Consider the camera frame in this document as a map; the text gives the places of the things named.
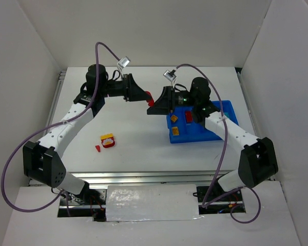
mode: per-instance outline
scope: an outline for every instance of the blue plastic bin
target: blue plastic bin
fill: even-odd
[[[213,101],[213,104],[220,108],[219,101]],[[233,109],[233,105],[229,100],[222,101],[222,107],[225,115],[234,123],[238,125],[236,115]],[[185,111],[191,111],[192,107],[176,107],[173,114],[166,116],[170,143],[176,144],[180,142],[199,142],[199,141],[213,141],[221,140],[215,133],[205,129],[200,124],[195,122],[186,123]],[[178,117],[176,122],[171,121],[171,116],[175,115]],[[172,127],[178,127],[179,135],[173,136]]]

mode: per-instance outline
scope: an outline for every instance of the purple cable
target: purple cable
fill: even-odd
[[[252,189],[252,188],[250,188],[250,187],[247,187],[247,186],[244,186],[244,187],[250,189],[250,190],[253,192],[253,194],[256,196],[256,198],[257,198],[257,200],[258,200],[258,206],[259,206],[258,212],[257,212],[256,216],[253,217],[253,219],[250,219],[250,220],[248,220],[248,221],[241,221],[241,220],[238,220],[238,219],[236,219],[236,218],[234,217],[234,215],[233,215],[234,209],[237,208],[237,207],[239,207],[239,206],[242,206],[242,204],[238,204],[238,205],[232,207],[232,209],[230,210],[230,216],[231,216],[232,219],[235,220],[236,222],[239,222],[239,223],[241,223],[241,224],[249,224],[249,223],[255,221],[255,220],[259,217],[259,214],[260,214],[260,212],[261,212],[261,201],[260,201],[260,198],[259,198],[257,192],[255,192],[254,189]]]
[[[176,70],[180,67],[191,67],[191,68],[194,68],[195,70],[197,70],[208,82],[209,84],[211,85],[211,87],[213,88],[213,90],[215,91],[216,95],[217,95],[217,98],[219,100],[219,104],[220,104],[220,113],[221,113],[221,117],[222,117],[222,121],[224,123],[224,127],[225,127],[225,139],[224,139],[224,146],[222,148],[222,152],[221,152],[221,156],[220,156],[220,159],[219,159],[219,163],[218,163],[218,166],[217,166],[217,169],[216,169],[216,172],[215,172],[215,175],[214,175],[214,178],[212,179],[212,182],[209,186],[209,189],[207,190],[205,196],[204,196],[204,199],[203,199],[203,202],[202,202],[202,207],[203,208],[206,208],[207,206],[209,206],[211,203],[213,203],[213,200],[212,201],[209,201],[207,203],[205,203],[214,187],[214,184],[216,183],[216,180],[217,180],[217,177],[219,175],[219,171],[220,171],[220,168],[221,168],[221,165],[222,165],[222,161],[224,159],[224,156],[225,156],[225,153],[226,153],[226,148],[227,148],[227,136],[228,136],[228,129],[227,129],[227,124],[226,124],[226,121],[225,119],[223,118],[223,115],[224,115],[224,111],[223,111],[223,107],[222,107],[222,100],[221,100],[221,97],[216,89],[216,87],[212,84],[212,82],[210,81],[210,79],[208,79],[208,77],[197,67],[191,65],[191,64],[180,64],[179,66],[176,67]]]
[[[195,70],[197,70],[197,71],[209,82],[209,84],[211,85],[211,87],[212,87],[213,90],[215,91],[215,93],[216,93],[216,95],[217,95],[217,98],[218,98],[218,100],[219,100],[221,117],[222,117],[222,121],[223,121],[224,127],[225,127],[224,146],[223,146],[223,148],[222,148],[220,160],[219,160],[219,163],[218,163],[216,172],[215,172],[215,174],[214,174],[214,177],[213,177],[213,179],[212,179],[212,182],[211,182],[211,184],[210,184],[210,186],[209,186],[209,189],[208,189],[207,192],[205,193],[205,196],[204,196],[203,201],[202,201],[202,207],[203,207],[203,208],[207,208],[207,207],[208,207],[210,204],[212,204],[213,202],[218,201],[218,200],[220,200],[221,198],[223,198],[223,197],[225,197],[225,196],[228,196],[228,195],[230,195],[230,194],[232,194],[232,193],[234,193],[234,192],[236,192],[236,191],[240,191],[240,190],[242,189],[242,187],[239,187],[239,188],[233,189],[233,190],[231,190],[231,191],[228,191],[228,192],[226,192],[226,193],[224,193],[224,194],[222,194],[222,195],[216,197],[215,199],[213,199],[213,200],[211,200],[211,201],[205,203],[205,202],[207,201],[209,195],[211,194],[211,191],[212,191],[212,189],[213,189],[213,187],[214,187],[214,184],[215,184],[216,181],[217,181],[217,177],[218,177],[218,175],[219,175],[219,171],[220,171],[220,168],[221,168],[221,165],[222,165],[222,161],[223,161],[224,156],[225,156],[225,153],[226,153],[228,129],[227,129],[226,121],[225,121],[225,119],[223,118],[224,111],[223,111],[223,107],[222,107],[222,100],[221,100],[221,97],[220,97],[220,95],[219,95],[219,93],[218,93],[216,87],[215,87],[215,86],[212,84],[212,82],[210,81],[210,79],[208,79],[208,77],[207,77],[199,68],[197,68],[197,67],[195,67],[195,66],[193,66],[193,65],[191,65],[191,64],[180,64],[180,65],[176,66],[176,70],[179,69],[180,67],[191,67],[191,68],[194,68]],[[257,199],[258,199],[258,204],[259,204],[259,209],[258,209],[258,212],[257,212],[256,216],[255,216],[253,219],[251,219],[251,220],[249,220],[249,221],[240,221],[240,220],[237,220],[237,219],[232,215],[232,212],[233,212],[233,210],[234,210],[236,207],[239,207],[239,206],[241,206],[241,205],[239,204],[239,205],[234,206],[234,207],[230,210],[230,215],[231,215],[231,217],[232,217],[233,220],[235,220],[236,222],[242,223],[242,224],[247,224],[247,223],[251,223],[251,222],[255,221],[255,220],[258,218],[258,216],[259,216],[259,214],[260,214],[260,211],[261,211],[261,201],[260,201],[260,198],[259,198],[258,194],[257,194],[252,188],[250,188],[250,187],[247,187],[247,188],[249,188],[249,189],[255,194],[255,196],[257,197]]]
[[[98,74],[99,74],[99,56],[98,56],[98,45],[102,45],[104,46],[114,57],[115,59],[117,60],[120,60],[114,53],[113,51],[104,43],[102,42],[97,42],[96,45],[95,45],[95,55],[96,55],[96,83],[95,83],[95,88],[94,88],[94,92],[93,92],[93,96],[90,100],[90,103],[88,104],[88,106],[77,116],[73,117],[73,118],[70,118],[69,120],[67,120],[67,122],[71,122],[79,117],[81,117],[82,115],[85,114],[85,112],[92,106],[92,103],[96,97],[96,94],[97,94],[97,89],[98,89],[98,86],[99,86],[99,77],[98,77]],[[2,171],[2,175],[1,175],[1,193],[2,193],[2,197],[4,198],[5,202],[13,209],[19,211],[19,212],[24,212],[24,213],[32,213],[32,212],[37,212],[37,211],[40,211],[42,209],[45,209],[47,207],[49,207],[50,205],[52,205],[59,197],[60,195],[62,194],[63,191],[60,191],[59,194],[57,195],[57,197],[49,202],[48,204],[40,207],[40,208],[37,208],[37,209],[21,209],[21,208],[18,208],[16,207],[7,197],[7,194],[6,194],[6,191],[5,191],[5,178],[6,178],[6,173],[7,173],[7,169],[8,169],[8,166],[9,166],[9,163],[11,161],[11,159],[14,157],[14,155],[17,153],[17,151],[28,141],[30,140],[32,137],[38,135],[39,133],[43,132],[43,131],[46,131],[50,128],[53,128],[53,127],[57,127],[57,126],[60,126],[64,124],[63,121],[60,121],[60,122],[57,122],[57,123],[54,123],[52,125],[49,125],[47,127],[44,127],[43,129],[40,129],[36,132],[34,132],[33,134],[31,134],[30,136],[28,136],[27,138],[25,138],[17,147],[16,149],[14,149],[14,151],[11,153],[11,155],[9,156],[5,166],[4,166],[4,169]]]

